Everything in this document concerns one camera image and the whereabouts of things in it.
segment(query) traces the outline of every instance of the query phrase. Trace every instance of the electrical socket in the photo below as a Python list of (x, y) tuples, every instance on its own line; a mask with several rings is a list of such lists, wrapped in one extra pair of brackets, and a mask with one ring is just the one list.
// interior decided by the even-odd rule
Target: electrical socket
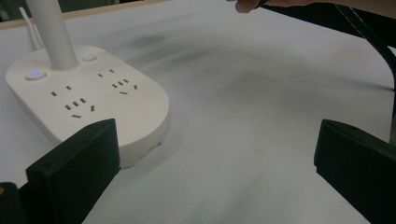
[(160, 145), (169, 126), (163, 88), (103, 49), (73, 46), (78, 66), (53, 69), (44, 49), (6, 73), (8, 86), (44, 134), (59, 145), (83, 127), (115, 119), (122, 168)]

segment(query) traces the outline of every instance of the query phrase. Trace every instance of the power button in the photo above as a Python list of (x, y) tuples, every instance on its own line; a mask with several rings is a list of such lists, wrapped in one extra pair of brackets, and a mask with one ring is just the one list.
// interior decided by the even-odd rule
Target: power button
[(26, 80), (28, 81), (38, 81), (44, 77), (46, 77), (47, 74), (45, 72), (41, 71), (33, 71), (25, 76)]

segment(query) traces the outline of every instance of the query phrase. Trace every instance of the table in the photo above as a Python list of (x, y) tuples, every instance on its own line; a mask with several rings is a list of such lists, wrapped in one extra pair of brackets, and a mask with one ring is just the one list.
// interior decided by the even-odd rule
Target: table
[[(157, 81), (171, 106), (162, 146), (122, 170), (91, 223), (368, 223), (313, 164), (322, 119), (388, 141), (391, 73), (365, 40), (232, 3), (172, 0), (72, 18), (74, 44), (106, 49)], [(0, 30), (0, 181), (54, 146), (5, 81), (33, 50)]]

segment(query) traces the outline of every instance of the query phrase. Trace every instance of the finger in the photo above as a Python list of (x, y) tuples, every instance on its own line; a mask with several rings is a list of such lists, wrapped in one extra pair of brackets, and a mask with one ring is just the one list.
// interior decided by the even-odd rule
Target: finger
[(236, 11), (240, 13), (249, 13), (259, 4), (259, 2), (260, 0), (238, 0), (238, 2), (236, 2), (235, 8)]
[(315, 2), (316, 2), (315, 0), (299, 0), (299, 1), (269, 0), (265, 5), (272, 7), (301, 7)]

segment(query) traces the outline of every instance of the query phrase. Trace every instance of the white pole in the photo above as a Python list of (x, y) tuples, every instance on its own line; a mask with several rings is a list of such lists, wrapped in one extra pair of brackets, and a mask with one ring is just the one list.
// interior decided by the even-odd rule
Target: white pole
[(77, 67), (78, 61), (58, 0), (26, 0), (26, 3), (46, 47), (51, 68), (69, 70)]

